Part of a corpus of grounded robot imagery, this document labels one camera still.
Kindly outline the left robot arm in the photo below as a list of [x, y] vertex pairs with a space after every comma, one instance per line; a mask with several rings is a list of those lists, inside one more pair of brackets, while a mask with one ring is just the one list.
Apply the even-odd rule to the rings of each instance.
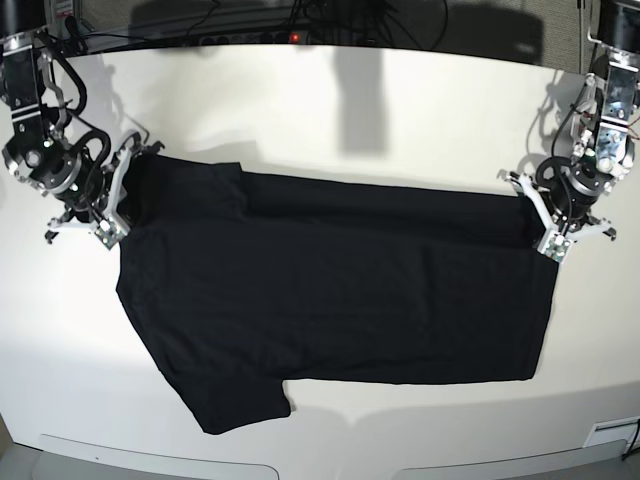
[[592, 208], [635, 161], [631, 117], [639, 108], [639, 4], [603, 1], [597, 27], [581, 31], [593, 45], [592, 57], [558, 128], [570, 134], [570, 149], [552, 149], [533, 175], [508, 176], [538, 214], [543, 231], [535, 246], [542, 252], [598, 234], [616, 238], [611, 222], [594, 217]]

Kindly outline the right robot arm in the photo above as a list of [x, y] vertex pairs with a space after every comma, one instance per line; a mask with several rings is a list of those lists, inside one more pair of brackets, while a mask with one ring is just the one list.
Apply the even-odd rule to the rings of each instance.
[[104, 130], [89, 126], [77, 141], [65, 135], [84, 111], [88, 91], [48, 32], [41, 1], [1, 4], [1, 100], [13, 135], [2, 149], [8, 172], [20, 183], [64, 205], [48, 223], [52, 242], [65, 231], [87, 231], [107, 249], [133, 223], [125, 176], [135, 159], [155, 154], [160, 142], [132, 130], [118, 148]]

